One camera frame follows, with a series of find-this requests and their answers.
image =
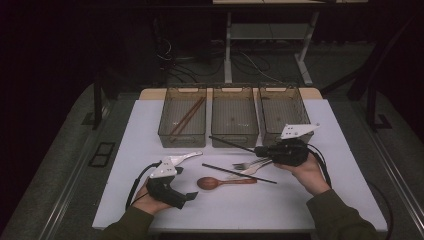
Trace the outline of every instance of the forearm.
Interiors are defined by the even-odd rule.
[[[334,190],[319,194],[307,202],[320,239],[379,239],[374,226],[347,206]]]
[[[99,240],[108,239],[147,239],[153,215],[130,206],[121,219],[105,228]]]

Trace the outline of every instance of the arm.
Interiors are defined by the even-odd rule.
[[[325,182],[315,157],[298,167],[274,164],[290,171],[314,197],[307,202],[320,239],[379,239],[374,226],[361,218],[358,211],[347,206]]]
[[[166,203],[152,198],[146,188],[146,182],[137,192],[136,201],[127,209],[121,219],[109,225],[101,233],[99,240],[147,239],[147,233],[154,215],[170,208]]]

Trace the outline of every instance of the person's left hand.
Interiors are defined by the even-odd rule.
[[[158,201],[149,195],[146,188],[146,184],[148,180],[149,178],[146,179],[143,186],[135,195],[134,199],[138,199],[138,200],[136,200],[131,206],[136,207],[140,210],[143,210],[151,215],[155,215],[161,210],[171,208],[172,206],[164,202]]]

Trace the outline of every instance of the green sleeve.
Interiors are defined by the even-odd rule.
[[[364,220],[356,209],[347,206],[334,190],[319,194],[306,204],[320,239],[379,239],[374,226]]]
[[[147,239],[147,232],[152,221],[153,215],[130,206],[118,222],[103,230],[99,240]]]

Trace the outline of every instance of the metal fork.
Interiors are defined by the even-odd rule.
[[[240,173],[245,174],[245,175],[253,175],[258,171],[259,168],[261,168],[261,167],[263,167],[263,166],[265,166],[265,165],[267,165],[268,163],[271,163],[271,162],[272,162],[272,160],[267,159],[263,162],[251,165],[248,169],[243,170]],[[232,174],[232,175],[227,177],[227,179],[237,179],[237,178],[240,178],[240,176],[236,175],[236,174]]]
[[[236,170],[246,170],[250,166],[252,166],[252,165],[254,165],[256,163],[261,163],[261,162],[267,161],[267,160],[269,160],[269,159],[268,158],[260,158],[260,159],[256,159],[256,160],[251,161],[251,162],[235,163],[235,164],[233,164],[233,167]]]

